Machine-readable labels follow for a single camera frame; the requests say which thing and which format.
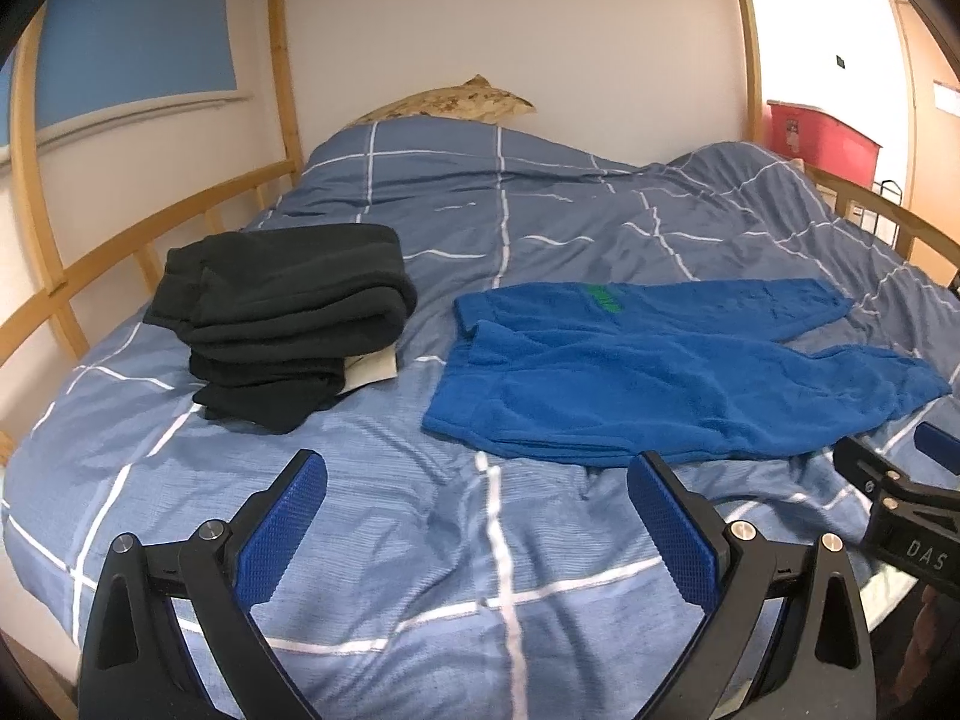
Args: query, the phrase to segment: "metal screw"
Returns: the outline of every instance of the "metal screw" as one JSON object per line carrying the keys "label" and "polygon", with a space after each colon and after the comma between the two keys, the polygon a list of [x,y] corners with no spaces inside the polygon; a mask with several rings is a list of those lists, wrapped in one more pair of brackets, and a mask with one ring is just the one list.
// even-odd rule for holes
{"label": "metal screw", "polygon": [[130,552],[131,547],[133,547],[133,536],[129,533],[120,533],[120,536],[113,540],[113,550],[120,555],[123,555],[124,552]]}
{"label": "metal screw", "polygon": [[197,529],[197,533],[204,541],[216,541],[224,534],[224,523],[219,519],[208,519]]}
{"label": "metal screw", "polygon": [[738,519],[730,526],[730,532],[741,541],[751,541],[757,537],[757,528],[743,519]]}
{"label": "metal screw", "polygon": [[823,542],[824,547],[827,547],[830,552],[839,552],[843,549],[843,541],[836,533],[824,533],[820,537],[820,541]]}

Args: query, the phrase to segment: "white tag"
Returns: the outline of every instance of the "white tag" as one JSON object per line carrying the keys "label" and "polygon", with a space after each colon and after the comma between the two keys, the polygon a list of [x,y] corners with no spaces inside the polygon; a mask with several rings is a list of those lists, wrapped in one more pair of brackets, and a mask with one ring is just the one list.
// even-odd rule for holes
{"label": "white tag", "polygon": [[397,378],[397,347],[391,344],[386,349],[362,354],[359,357],[347,357],[344,360],[344,378],[346,384],[340,394],[352,392],[364,384],[382,382]]}

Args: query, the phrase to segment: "wooden bed frame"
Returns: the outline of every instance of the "wooden bed frame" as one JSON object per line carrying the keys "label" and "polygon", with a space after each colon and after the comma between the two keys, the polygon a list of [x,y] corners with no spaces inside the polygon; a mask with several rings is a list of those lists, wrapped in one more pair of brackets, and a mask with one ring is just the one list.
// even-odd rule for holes
{"label": "wooden bed frame", "polygon": [[[760,90],[757,23],[752,0],[739,0],[739,3],[747,64],[748,126],[744,136],[747,140],[760,142],[763,100]],[[40,283],[41,289],[14,311],[6,322],[0,324],[0,365],[46,322],[50,323],[62,350],[72,360],[80,360],[80,357],[89,351],[89,342],[70,304],[71,298],[128,257],[136,260],[145,286],[148,292],[152,293],[163,272],[163,266],[154,249],[154,242],[158,237],[198,215],[205,217],[211,233],[222,232],[224,223],[217,207],[220,203],[247,191],[256,191],[260,207],[264,208],[265,184],[283,175],[289,175],[291,181],[296,183],[304,166],[304,156],[299,142],[290,79],[284,0],[267,0],[267,9],[277,110],[280,113],[286,159],[258,167],[257,170],[199,191],[164,208],[138,221],[68,266],[64,266],[56,247],[37,157],[35,76],[44,10],[37,13],[23,33],[16,52],[11,84],[10,134],[13,196],[22,238],[30,253],[32,274]],[[909,258],[914,241],[919,239],[960,269],[960,244],[909,210],[816,167],[807,167],[806,172],[815,183],[836,192],[838,215],[848,217],[854,207],[859,207],[894,221],[899,226],[895,249],[904,259]],[[0,430],[0,466],[6,464],[15,446],[13,439]]]}

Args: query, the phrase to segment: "blue gripper pad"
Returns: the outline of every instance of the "blue gripper pad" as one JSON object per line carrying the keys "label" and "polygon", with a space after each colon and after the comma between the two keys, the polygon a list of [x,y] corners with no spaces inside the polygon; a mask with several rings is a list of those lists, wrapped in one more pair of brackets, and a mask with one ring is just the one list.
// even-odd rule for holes
{"label": "blue gripper pad", "polygon": [[270,600],[326,495],[326,464],[312,452],[237,556],[237,603],[243,611]]}
{"label": "blue gripper pad", "polygon": [[712,613],[720,602],[716,555],[642,455],[627,470],[627,493],[683,600]]}
{"label": "blue gripper pad", "polygon": [[960,440],[954,436],[929,422],[921,422],[913,432],[913,445],[950,473],[960,474]]}

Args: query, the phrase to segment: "beige pillowcase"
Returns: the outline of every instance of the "beige pillowcase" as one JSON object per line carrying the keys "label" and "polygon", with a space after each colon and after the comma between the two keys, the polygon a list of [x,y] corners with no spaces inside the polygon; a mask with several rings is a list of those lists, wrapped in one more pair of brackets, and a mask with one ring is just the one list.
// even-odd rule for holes
{"label": "beige pillowcase", "polygon": [[524,113],[536,113],[533,103],[491,86],[483,76],[474,76],[460,86],[431,89],[384,105],[348,124],[369,124],[403,116],[440,116],[468,122],[500,124],[503,119]]}

